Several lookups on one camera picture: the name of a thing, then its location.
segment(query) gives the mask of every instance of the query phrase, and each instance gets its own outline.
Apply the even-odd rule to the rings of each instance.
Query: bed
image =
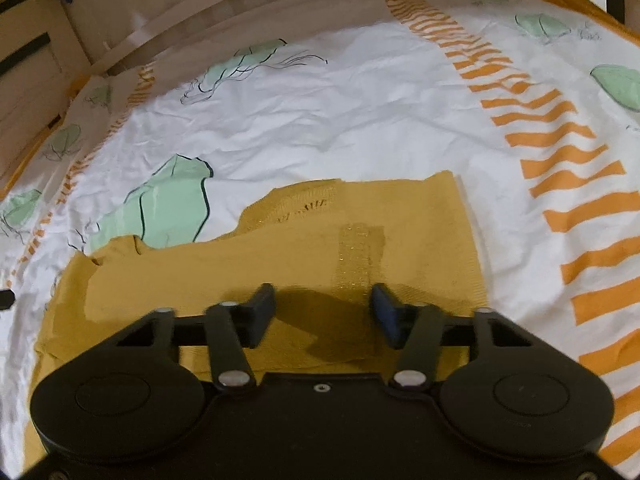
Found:
[[[80,8],[11,10],[0,27],[30,26],[0,58],[49,41],[0,76],[2,469],[24,468],[33,345],[76,252],[213,240],[298,182],[449,170],[489,304],[607,382],[602,457],[640,474],[639,34],[587,0],[181,0],[101,52]],[[202,180],[204,216],[134,203],[169,170]]]

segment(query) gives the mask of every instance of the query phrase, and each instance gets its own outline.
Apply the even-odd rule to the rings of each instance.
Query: white bed sheet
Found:
[[[638,113],[620,107],[590,71],[601,64],[640,68],[640,50],[585,16],[541,0],[427,1],[465,30],[481,34],[538,83],[512,98],[530,102],[551,88],[559,89],[575,105],[571,120],[588,125],[599,144],[606,143],[609,149],[586,164],[560,162],[539,178],[525,180],[521,160],[543,160],[564,145],[590,151],[595,141],[571,134],[543,151],[510,146],[507,131],[492,121],[491,110],[481,106],[479,96],[469,91],[468,82],[455,69],[456,60],[393,18],[385,0],[281,3],[230,20],[211,31],[209,39],[168,53],[143,72],[153,80],[151,97],[130,110],[127,121],[74,177],[64,203],[56,203],[63,177],[41,183],[44,199],[35,208],[33,222],[49,211],[52,216],[34,254],[15,239],[6,242],[0,277],[11,280],[18,292],[14,310],[0,316],[8,332],[8,344],[2,349],[2,453],[11,474],[22,464],[31,348],[56,276],[74,248],[88,252],[106,241],[98,234],[100,222],[109,223],[105,215],[122,208],[127,195],[175,155],[199,158],[213,171],[213,177],[204,180],[209,214],[196,241],[231,231],[241,211],[274,187],[324,178],[424,179],[451,170],[468,205],[492,307],[575,359],[640,328],[638,303],[577,325],[571,302],[578,294],[638,277],[639,255],[611,268],[590,267],[569,285],[559,270],[586,251],[640,236],[638,213],[593,218],[568,234],[552,232],[544,216],[547,210],[568,211],[610,193],[639,189]],[[515,17],[539,13],[555,17],[571,32],[544,38],[524,33]],[[270,59],[257,63],[254,70],[224,80],[200,77],[196,86],[205,90],[215,80],[213,92],[194,88],[192,80],[213,63],[277,38],[286,44],[274,48]],[[294,58],[298,62],[291,64]],[[122,115],[124,96],[140,83],[139,72],[109,82],[92,80],[82,91],[65,126],[75,121],[87,136],[75,153],[57,161],[63,168],[57,171],[66,173],[73,161],[94,149],[109,124]],[[228,76],[220,68],[211,74]],[[474,83],[496,79],[496,75],[482,76]],[[88,100],[106,83],[113,93],[108,108]],[[504,92],[495,89],[482,98],[501,99]],[[550,102],[534,113],[550,113],[556,104]],[[504,113],[510,112],[523,109],[505,105]],[[566,121],[563,114],[538,124],[541,129],[536,131],[553,131]],[[531,124],[520,126],[530,131]],[[529,191],[557,171],[588,177],[617,160],[625,174],[597,178],[577,189],[552,190],[538,198]],[[25,176],[16,193],[34,189],[35,178]],[[23,253],[28,261],[14,264]],[[640,363],[603,378],[620,397],[639,386]],[[626,416],[612,428],[606,445],[638,425],[640,412]],[[640,473],[640,454],[620,463],[618,470],[627,476]]]

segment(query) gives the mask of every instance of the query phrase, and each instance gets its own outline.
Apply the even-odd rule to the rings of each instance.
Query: silver screw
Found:
[[[396,372],[394,381],[403,388],[415,388],[427,382],[427,376],[417,370],[402,370]]]
[[[218,376],[218,380],[227,388],[241,388],[249,384],[251,377],[242,370],[229,370],[228,372],[222,372]]]

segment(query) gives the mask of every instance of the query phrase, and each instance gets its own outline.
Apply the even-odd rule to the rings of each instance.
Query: mustard yellow cloth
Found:
[[[246,351],[258,377],[265,370],[388,375],[396,352],[385,346],[367,304],[377,282],[405,302],[459,315],[486,304],[451,173],[425,181],[307,182],[274,190],[242,213],[235,231],[211,242],[152,250],[122,237],[91,258],[76,254],[45,315],[32,386],[153,309],[197,315],[219,301],[245,301],[264,282],[276,287],[277,310],[260,348]],[[449,350],[441,377],[466,359]],[[183,348],[180,360],[210,378],[205,349]],[[29,427],[27,462],[42,453]]]

